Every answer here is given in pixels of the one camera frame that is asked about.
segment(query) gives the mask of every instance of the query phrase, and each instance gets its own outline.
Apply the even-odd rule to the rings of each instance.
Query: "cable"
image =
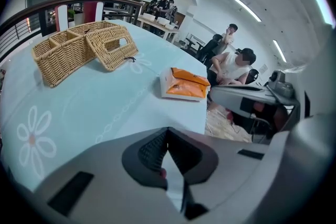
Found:
[[[209,115],[209,112],[210,112],[209,110],[206,111],[206,121],[205,121],[205,123],[206,123],[206,126],[208,127],[208,129],[209,129],[209,131],[211,133],[211,136],[213,136],[212,131],[211,131],[209,125],[208,125],[208,115]]]
[[[210,131],[210,133],[211,133],[211,136],[213,136],[213,135],[212,135],[212,131],[211,131],[211,129],[210,129],[208,123],[207,123],[207,122],[205,122],[205,123],[206,123],[206,126],[208,126],[208,129],[209,129],[209,131]]]

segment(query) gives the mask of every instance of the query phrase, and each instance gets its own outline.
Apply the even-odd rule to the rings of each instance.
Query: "white t-shirt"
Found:
[[[248,66],[241,67],[236,64],[235,60],[237,56],[238,55],[234,54],[233,52],[229,52],[225,61],[219,64],[224,78],[238,79],[241,75],[249,73],[250,69]],[[210,69],[216,72],[214,66],[212,66]]]

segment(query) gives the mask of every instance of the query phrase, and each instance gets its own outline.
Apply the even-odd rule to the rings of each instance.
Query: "wicker tissue holder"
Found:
[[[127,44],[120,47],[120,39]],[[51,88],[94,58],[114,71],[138,49],[126,27],[107,21],[82,24],[49,37],[32,48],[34,61]]]

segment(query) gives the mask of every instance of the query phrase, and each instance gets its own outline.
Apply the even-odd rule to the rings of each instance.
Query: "handrail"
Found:
[[[0,36],[15,24],[21,22],[22,20],[26,19],[27,17],[38,13],[40,10],[46,10],[49,8],[55,8],[58,5],[68,5],[68,4],[75,4],[75,3],[82,3],[82,2],[90,2],[90,1],[103,1],[103,2],[112,2],[116,4],[129,4],[136,7],[141,7],[142,4],[132,0],[50,0],[45,1],[29,8],[25,8],[18,12],[17,14],[13,15],[9,19],[7,19],[3,24],[0,25]]]

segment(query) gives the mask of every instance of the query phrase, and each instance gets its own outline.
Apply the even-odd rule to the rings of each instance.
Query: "flower pattern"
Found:
[[[39,179],[43,179],[45,175],[41,155],[47,158],[56,156],[55,143],[50,138],[41,136],[49,127],[50,121],[50,111],[45,111],[37,120],[37,107],[33,106],[28,113],[28,127],[23,123],[17,127],[17,137],[25,142],[19,151],[19,162],[25,167],[31,160],[33,171]]]
[[[130,67],[130,69],[136,73],[141,74],[143,72],[142,66],[151,66],[152,62],[149,62],[148,60],[143,59],[145,54],[138,53],[134,56],[135,61],[133,62],[132,59],[128,59],[124,64],[122,64],[120,67],[118,67],[116,70],[122,70],[124,68]]]

